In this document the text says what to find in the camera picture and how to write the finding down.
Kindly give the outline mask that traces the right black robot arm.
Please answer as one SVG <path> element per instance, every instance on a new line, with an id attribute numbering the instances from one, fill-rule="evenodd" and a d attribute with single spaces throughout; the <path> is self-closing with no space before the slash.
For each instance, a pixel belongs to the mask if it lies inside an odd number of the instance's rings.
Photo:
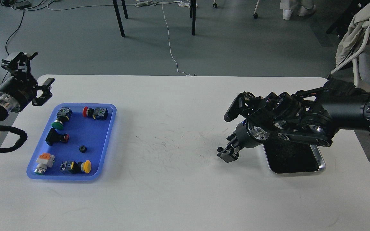
<path id="1" fill-rule="evenodd" d="M 10 77 L 0 84 L 0 121 L 6 120 L 9 112 L 21 112 L 28 104 L 42 106 L 52 97 L 50 90 L 55 79 L 48 78 L 39 85 L 31 74 L 30 61 L 37 54 L 16 52 L 1 61 L 1 67 L 10 73 Z M 28 138 L 25 131 L 12 126 L 0 125 L 1 132 L 14 133 L 19 139 L 11 147 L 0 148 L 0 153 L 19 149 Z"/>

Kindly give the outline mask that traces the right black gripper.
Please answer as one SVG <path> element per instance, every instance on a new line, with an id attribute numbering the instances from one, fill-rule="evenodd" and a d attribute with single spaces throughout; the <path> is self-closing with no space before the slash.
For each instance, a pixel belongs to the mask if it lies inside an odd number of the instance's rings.
<path id="1" fill-rule="evenodd" d="M 54 78 L 48 78 L 42 85 L 37 85 L 32 75 L 28 77 L 31 74 L 30 61 L 37 55 L 38 52 L 14 52 L 1 60 L 1 67 L 11 76 L 0 85 L 0 106 L 8 112 L 19 113 L 30 103 L 42 106 L 52 97 L 50 90 Z"/>

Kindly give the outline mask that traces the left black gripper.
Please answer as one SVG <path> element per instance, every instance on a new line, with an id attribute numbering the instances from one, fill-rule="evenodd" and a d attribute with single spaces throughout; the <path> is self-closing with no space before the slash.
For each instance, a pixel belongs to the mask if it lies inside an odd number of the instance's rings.
<path id="1" fill-rule="evenodd" d="M 236 161 L 242 148 L 259 146 L 265 143 L 269 136 L 269 132 L 255 126 L 253 123 L 239 123 L 235 129 L 235 134 L 226 138 L 229 141 L 226 147 L 217 148 L 217 156 L 226 163 Z"/>

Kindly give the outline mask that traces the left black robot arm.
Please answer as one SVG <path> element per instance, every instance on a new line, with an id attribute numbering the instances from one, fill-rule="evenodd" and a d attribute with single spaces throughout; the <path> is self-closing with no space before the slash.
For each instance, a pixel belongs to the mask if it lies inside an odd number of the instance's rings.
<path id="1" fill-rule="evenodd" d="M 243 148 L 266 143 L 270 136 L 279 140 L 329 147 L 339 130 L 366 130 L 370 135 L 370 92 L 354 84 L 329 79 L 322 87 L 295 94 L 270 93 L 266 97 L 239 93 L 224 120 L 244 117 L 227 137 L 226 147 L 217 156 L 229 163 Z"/>

